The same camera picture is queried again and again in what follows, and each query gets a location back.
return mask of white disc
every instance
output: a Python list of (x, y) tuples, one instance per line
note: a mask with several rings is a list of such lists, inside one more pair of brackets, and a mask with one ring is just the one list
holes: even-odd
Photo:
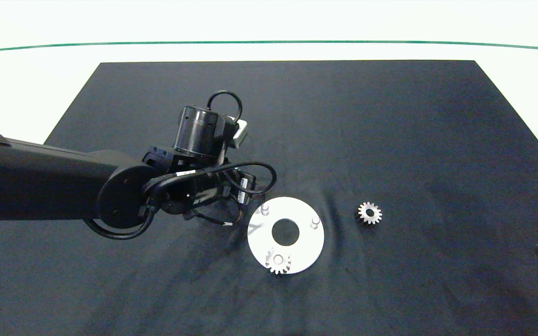
[[(290, 246), (278, 244), (273, 239), (273, 225), (280, 219), (296, 223), (298, 239)], [(248, 246), (256, 260), (267, 266), (267, 255), (280, 251), (284, 258), (290, 257), (290, 269), (286, 274), (298, 273), (309, 268), (323, 250), (325, 233), (319, 215), (305, 202), (293, 197), (277, 197), (267, 200), (256, 209), (248, 223)]]

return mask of green line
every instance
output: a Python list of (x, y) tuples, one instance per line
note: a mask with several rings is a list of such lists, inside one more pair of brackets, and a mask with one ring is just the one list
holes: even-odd
[(303, 40), (303, 41), (143, 41), (143, 42), (86, 42), (86, 43), (60, 43), (26, 45), (24, 47), (0, 48), (0, 51), (36, 49), (51, 47), (77, 47), (81, 45), (138, 45), (138, 44), (318, 44), (318, 43), (341, 43), (341, 44), (456, 44), (456, 45), (481, 45), (485, 47), (506, 47), (519, 49), (537, 49), (532, 45), (482, 43), (482, 42), (454, 42), (454, 41), (371, 41), (371, 40)]

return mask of screw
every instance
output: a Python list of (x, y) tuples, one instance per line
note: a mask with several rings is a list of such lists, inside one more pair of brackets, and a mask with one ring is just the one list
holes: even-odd
[(310, 227), (313, 230), (316, 230), (319, 227), (319, 223), (321, 223), (321, 219), (319, 219), (319, 217), (312, 217)]

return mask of black cable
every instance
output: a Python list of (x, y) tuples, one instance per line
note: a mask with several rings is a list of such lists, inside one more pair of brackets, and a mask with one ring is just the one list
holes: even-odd
[[(88, 227), (92, 229), (92, 231), (96, 232), (97, 234), (105, 238), (110, 238), (110, 239), (115, 239), (115, 240), (126, 240), (126, 239), (136, 238), (140, 236), (141, 234), (143, 234), (145, 231), (147, 231), (148, 227), (151, 225), (153, 217), (155, 216), (155, 213), (159, 210), (158, 206), (156, 205), (156, 202), (158, 202), (158, 200), (161, 200), (164, 197), (164, 193), (166, 193), (170, 185), (183, 182), (183, 181), (188, 181), (190, 179), (198, 178), (205, 175), (212, 176), (213, 174), (226, 172), (228, 170), (243, 167), (243, 166), (260, 166), (260, 167), (267, 168), (267, 170), (269, 170), (269, 172), (271, 173), (271, 182), (264, 189), (251, 190), (251, 189), (245, 189), (241, 187), (240, 185), (235, 183), (233, 179), (229, 178), (228, 181), (231, 180), (230, 183), (232, 183), (238, 190), (244, 191), (245, 193), (249, 193), (249, 194), (264, 194), (268, 192), (269, 190), (271, 190), (273, 185), (275, 185), (275, 183), (277, 182), (277, 173), (275, 169), (273, 169), (273, 167), (267, 163), (258, 162), (258, 161), (229, 163), (229, 164), (224, 164), (223, 166), (196, 170), (192, 174), (186, 174), (186, 175), (180, 175), (180, 176), (177, 176), (176, 174), (166, 174), (166, 175), (158, 176), (154, 179), (151, 179), (149, 180), (149, 182), (143, 185), (143, 194), (145, 196), (149, 196), (150, 194), (150, 198), (148, 201), (147, 219), (145, 219), (145, 222), (136, 231), (129, 232), (129, 233), (112, 232), (101, 227), (93, 219), (84, 219), (84, 223), (86, 223)], [(239, 215), (235, 223), (241, 220), (244, 214), (242, 205), (238, 202), (236, 202), (236, 204), (238, 205), (238, 208), (239, 208)], [(210, 219), (210, 217), (207, 217), (200, 213), (197, 213), (197, 214), (198, 214), (198, 217), (202, 217), (203, 219), (207, 219), (207, 220)]]
[(234, 121), (238, 123), (238, 120), (240, 120), (240, 117), (242, 116), (242, 100), (240, 100), (240, 97), (232, 91), (220, 90), (212, 94), (211, 97), (209, 97), (209, 101), (207, 101), (207, 109), (211, 109), (211, 102), (213, 102), (213, 99), (220, 94), (229, 94), (238, 103), (238, 115), (234, 119)]
[(147, 219), (145, 219), (145, 222), (136, 231), (129, 232), (129, 233), (117, 233), (117, 232), (106, 230), (92, 219), (83, 219), (83, 221), (84, 223), (86, 223), (86, 225), (88, 225), (88, 227), (92, 229), (92, 231), (96, 232), (97, 234), (105, 238), (115, 239), (115, 240), (127, 240), (127, 239), (136, 238), (140, 236), (141, 234), (143, 234), (145, 231), (147, 231), (157, 211), (158, 211), (157, 208), (154, 208), (154, 209), (149, 208), (148, 213), (147, 213)]
[(158, 199), (161, 199), (162, 193), (164, 193), (167, 190), (167, 188), (174, 183), (198, 178), (199, 176), (205, 176), (205, 175), (211, 176), (212, 174), (225, 172), (227, 170), (231, 170), (233, 168), (239, 168), (243, 166), (260, 166), (260, 167), (267, 168), (267, 170), (269, 170), (269, 172), (271, 173), (271, 182), (269, 183), (269, 185), (267, 185), (267, 187), (265, 187), (265, 189), (261, 189), (261, 190), (246, 189), (246, 188), (241, 187), (237, 183), (235, 183), (234, 187), (236, 187), (240, 191), (244, 191), (245, 193), (253, 194), (253, 195), (264, 194), (268, 192), (269, 190), (271, 190), (273, 185), (275, 185), (275, 183), (277, 182), (277, 172), (275, 171), (275, 169), (273, 169), (272, 166), (264, 162), (247, 161), (247, 162), (241, 162), (241, 163), (224, 164), (223, 166), (197, 170), (196, 172), (192, 174), (170, 177), (169, 179), (160, 181), (154, 186), (150, 186), (149, 189), (145, 190), (145, 196), (147, 196), (147, 194), (150, 192), (151, 198), (153, 198), (154, 200), (158, 200)]
[[(238, 206), (238, 217), (236, 218), (235, 221), (231, 222), (232, 224), (237, 224), (242, 219), (242, 217), (244, 217), (244, 206), (243, 206), (243, 204), (238, 202), (237, 198), (235, 198), (234, 195), (231, 196), (230, 201), (235, 203)], [(209, 221), (211, 223), (214, 223), (214, 224), (226, 225), (226, 221), (220, 221), (220, 220), (215, 219), (213, 217), (203, 215), (202, 213), (200, 213), (200, 212), (198, 212), (196, 210), (192, 210), (192, 212), (195, 213), (195, 215), (194, 215), (195, 217), (202, 218), (202, 219), (204, 219), (206, 221)]]

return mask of white label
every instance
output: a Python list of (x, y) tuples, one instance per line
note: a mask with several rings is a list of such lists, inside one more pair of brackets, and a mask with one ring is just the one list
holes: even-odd
[[(243, 178), (240, 181), (240, 186), (242, 188), (248, 187), (248, 179)], [(244, 196), (246, 196), (246, 193), (244, 191), (241, 191), (241, 192), (238, 193), (238, 203), (244, 204)]]
[(188, 175), (188, 174), (193, 174), (193, 173), (196, 173), (196, 170), (186, 170), (186, 172), (177, 172), (176, 176)]

